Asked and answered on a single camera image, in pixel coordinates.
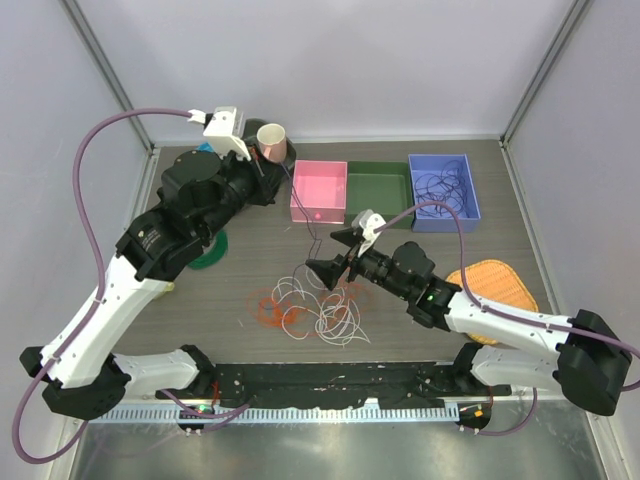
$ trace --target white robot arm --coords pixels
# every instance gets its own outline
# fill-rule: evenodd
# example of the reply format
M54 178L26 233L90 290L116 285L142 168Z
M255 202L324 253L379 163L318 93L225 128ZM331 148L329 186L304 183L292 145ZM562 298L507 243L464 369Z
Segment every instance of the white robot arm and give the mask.
M306 265L330 290L348 269L348 282L360 275L405 300L407 313L427 328L480 334L512 347L465 345L454 362L463 391L478 384L536 387L598 415L614 413L631 356L603 341L618 339L600 316L585 310L575 317L544 315L472 297L434 275L435 263L415 242L391 257L373 249L385 225L380 215L362 212L351 228L331 234L349 247L346 255Z

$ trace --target white string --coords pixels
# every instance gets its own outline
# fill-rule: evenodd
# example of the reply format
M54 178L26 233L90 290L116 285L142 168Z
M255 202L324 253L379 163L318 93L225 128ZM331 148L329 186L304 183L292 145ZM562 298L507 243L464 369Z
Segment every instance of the white string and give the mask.
M318 276L309 268L306 268L306 279L309 285L316 290L324 291L326 288ZM316 317L313 329L317 336L324 342L344 347L353 340L362 340L371 343L369 337L360 326L361 317L358 305L353 300L347 298L344 288L332 293L325 298L322 303L311 292L305 290L302 283L293 277L282 277L271 291L271 300L274 305L279 305L288 296L299 296L302 301L315 303L311 307L293 304L282 314L282 330L294 340L306 339L310 331L303 336L296 336L287 330L285 318L287 314L294 310L303 310Z

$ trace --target white wall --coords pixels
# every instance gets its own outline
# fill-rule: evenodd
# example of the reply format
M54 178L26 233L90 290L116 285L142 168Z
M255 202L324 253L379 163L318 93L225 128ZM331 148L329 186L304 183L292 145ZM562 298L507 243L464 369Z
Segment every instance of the white wall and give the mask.
M71 191L75 149L118 108L58 2L13 2L0 18L0 465L2 478L42 478L11 446L11 420L28 377L22 349L48 343L96 284ZM104 255L122 233L144 152L127 125L90 147L81 175ZM60 417L40 390L22 428L27 450L53 452Z
M318 138L503 133L572 1L79 3L134 105L239 105Z
M639 21L639 2L594 2L513 142L565 313L596 311L636 346ZM629 379L638 375L632 367ZM638 478L639 401L640 392L623 394L613 419Z

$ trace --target metal frame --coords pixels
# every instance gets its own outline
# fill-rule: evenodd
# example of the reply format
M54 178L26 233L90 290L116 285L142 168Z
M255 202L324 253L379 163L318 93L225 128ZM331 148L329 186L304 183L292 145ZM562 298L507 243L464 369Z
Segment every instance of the metal frame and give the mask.
M76 0L58 0L63 10L66 12L69 21L75 28L80 40L86 47L89 52L89 56L95 63L98 71L102 75L107 87L113 94L116 102L122 111L132 110L133 104L127 95L122 83L118 79L115 70L111 66L111 62L107 58L107 55L104 53L100 42L96 38L95 33L93 33L93 29L87 18L84 16L80 5ZM138 137L138 140L142 143L144 149L147 153L150 153L153 150L153 142L149 137L149 134L144 128L144 125L140 121L138 117L131 117L128 119L129 123L133 127L133 130Z
M102 49L96 35L94 34L89 22L87 21L82 9L78 5L77 0L58 0L63 10L67 13L67 16L74 26L80 40L83 42L89 55L97 66L100 74L103 76L105 83L111 93L113 94L119 107L123 110L131 110L133 104L129 99L122 83L118 79L111 63L109 62L104 50ZM592 4L592 0L575 0L567 12L558 32L551 42L545 56L538 67L536 73L531 79L524 95L522 96L514 114L512 115L505 132L502 136L499 136L503 156L507 165L507 170L511 177L511 181L516 193L516 198L520 206L520 210L523 215L525 227L527 229L532 248L540 273L544 282L544 286L549 297L553 313L557 313L560 310L558 299L555 295L554 281L551 278L549 270L547 269L544 261L544 254L540 248L540 243L535 234L534 221L532 221L529 209L526 205L526 196L522 189L522 184L519 179L518 171L512 161L512 153L510 151L509 143L511 142L514 134L520 126L522 120L526 116L529 108L531 107L536 95L542 88L544 82L548 78L551 70L558 62L562 52L564 51L571 34L578 27L580 21L584 18L588 7ZM146 208L146 201L151 189L153 176L157 167L159 149L155 149L154 142L149 137L142 122L133 117L129 119L131 126L133 127L139 141L148 153L148 161L145 164L144 170L140 179L140 186L138 188L137 196L132 208L131 218L139 215ZM409 138L394 137L389 140L408 140ZM442 140L444 138L429 138L430 140ZM455 137L446 138L447 140L460 139ZM317 139L319 141L336 141L337 139ZM518 392L519 396L525 394L525 391ZM557 398L557 395L550 395L552 398ZM628 465L622 456L622 450L617 441L614 429L608 418L597 417L595 415L588 415L589 423L596 440L598 451L600 452L601 459L605 466L607 475L609 478L631 478L631 474L628 470ZM61 434L62 445L78 428L77 421L73 419L67 419L65 421L63 431ZM66 479L71 471L71 466L76 454L77 445L63 456L60 460L52 464L49 472L50 479Z
M529 86L525 90L520 103L516 107L516 111L513 113L511 120L507 124L507 128L501 138L503 144L509 145L509 142L520 126L522 119L527 114L527 111L529 110L529 107L531 107L531 104L540 91L540 88L564 51L569 37L571 37L571 34L584 18L584 15L587 13L588 7L591 6L591 4L592 0L574 0L573 5L571 5L571 8L569 8L567 15L562 21L558 33L556 33L551 45L547 49L538 70L531 79L531 82L529 82Z

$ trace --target green tape roll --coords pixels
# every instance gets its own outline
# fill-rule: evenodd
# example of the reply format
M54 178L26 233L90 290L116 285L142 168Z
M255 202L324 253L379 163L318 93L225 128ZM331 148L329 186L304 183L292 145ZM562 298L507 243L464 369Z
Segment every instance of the green tape roll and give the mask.
M229 240L224 230L220 230L216 235L213 247L208 252L203 253L201 256L191 262L188 267L193 270L201 270L203 268L210 267L218 263L222 257L227 253L229 249Z

